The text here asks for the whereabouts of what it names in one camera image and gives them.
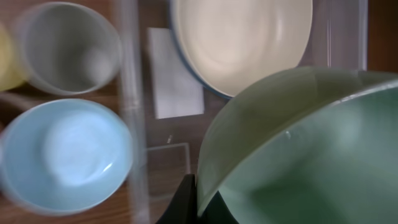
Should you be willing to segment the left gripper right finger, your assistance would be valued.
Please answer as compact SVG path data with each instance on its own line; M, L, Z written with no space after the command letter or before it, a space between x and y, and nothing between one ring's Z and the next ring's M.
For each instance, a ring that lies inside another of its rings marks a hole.
M221 194L215 193L202 216L197 218L198 224L238 224L226 206Z

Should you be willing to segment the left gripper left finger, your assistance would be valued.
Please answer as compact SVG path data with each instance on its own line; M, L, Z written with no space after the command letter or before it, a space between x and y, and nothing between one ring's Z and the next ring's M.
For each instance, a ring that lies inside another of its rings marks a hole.
M164 214L156 224L194 224L197 222L197 192L194 174L181 181Z

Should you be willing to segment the clear plastic storage container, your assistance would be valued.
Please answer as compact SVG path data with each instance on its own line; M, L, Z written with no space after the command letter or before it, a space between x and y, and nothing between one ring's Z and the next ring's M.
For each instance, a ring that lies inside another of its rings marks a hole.
M302 64L366 69L368 4L368 0L315 1L315 26ZM148 147L187 146L188 170L194 171L205 131L227 102L226 98L203 90L203 114L156 120L147 30L150 27L168 29L169 13L170 3L165 0L114 2L125 56L119 81L120 113L136 139L134 162L127 179L133 223L156 221L170 198L170 194L153 197L149 193Z

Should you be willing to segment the mint green bowl small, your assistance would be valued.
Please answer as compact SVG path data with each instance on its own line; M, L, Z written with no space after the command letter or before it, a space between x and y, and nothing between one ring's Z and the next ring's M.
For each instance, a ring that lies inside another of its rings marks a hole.
M221 207L238 223L396 223L397 75L265 77L216 115L197 174L201 217Z

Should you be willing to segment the light blue bowl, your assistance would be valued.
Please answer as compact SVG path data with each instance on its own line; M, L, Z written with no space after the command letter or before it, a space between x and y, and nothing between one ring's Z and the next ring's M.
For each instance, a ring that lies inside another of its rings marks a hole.
M1 134L2 192L41 215L89 210L126 180L132 144L124 121L99 103L43 103L23 112Z

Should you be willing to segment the cream plate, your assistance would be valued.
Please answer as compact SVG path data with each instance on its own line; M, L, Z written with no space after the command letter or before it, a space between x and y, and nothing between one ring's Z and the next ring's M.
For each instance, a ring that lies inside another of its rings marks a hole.
M312 0L175 0L182 50L209 86L235 97L296 67L307 48Z

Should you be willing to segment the grey cup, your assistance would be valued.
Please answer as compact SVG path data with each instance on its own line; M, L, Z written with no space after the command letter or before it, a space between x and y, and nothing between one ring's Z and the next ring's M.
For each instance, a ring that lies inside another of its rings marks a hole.
M116 29L81 4L46 2L31 7L16 22L16 39L29 83L54 95L100 89L121 67Z

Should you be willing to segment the yellow cup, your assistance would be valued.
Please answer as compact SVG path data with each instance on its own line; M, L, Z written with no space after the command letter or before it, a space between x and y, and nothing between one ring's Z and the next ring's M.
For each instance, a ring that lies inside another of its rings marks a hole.
M17 88L26 81L14 39L1 24L1 91Z

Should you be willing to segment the white label in container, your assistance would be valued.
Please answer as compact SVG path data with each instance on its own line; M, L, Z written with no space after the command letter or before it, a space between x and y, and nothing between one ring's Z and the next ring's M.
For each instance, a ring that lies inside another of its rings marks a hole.
M203 114L202 85L180 60L169 29L148 29L152 91L157 119Z

